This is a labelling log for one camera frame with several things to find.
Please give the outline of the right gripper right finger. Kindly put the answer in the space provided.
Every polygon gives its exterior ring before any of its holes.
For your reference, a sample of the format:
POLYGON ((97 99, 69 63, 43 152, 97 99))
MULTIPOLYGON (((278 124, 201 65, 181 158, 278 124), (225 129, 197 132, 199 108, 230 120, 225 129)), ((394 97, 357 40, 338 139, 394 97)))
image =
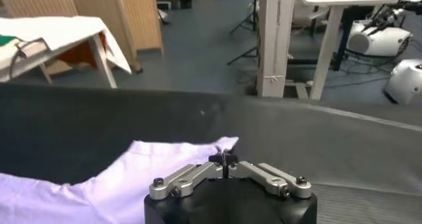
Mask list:
POLYGON ((252 179, 263 186, 267 193, 281 198, 310 198, 312 195, 312 185, 305 177, 294 177, 267 163, 231 163, 228 165, 228 175, 252 179))

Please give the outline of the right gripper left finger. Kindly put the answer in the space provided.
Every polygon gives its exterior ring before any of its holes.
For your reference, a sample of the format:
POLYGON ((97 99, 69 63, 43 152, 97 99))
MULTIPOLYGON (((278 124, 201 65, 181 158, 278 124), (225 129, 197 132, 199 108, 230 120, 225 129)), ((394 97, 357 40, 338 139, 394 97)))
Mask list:
POLYGON ((190 196, 195 187, 205 179, 218 179, 226 176, 226 173, 227 152, 219 152, 211 155, 203 164, 188 164, 167 177, 155 178, 149 187, 149 197, 163 200, 169 196, 190 196))

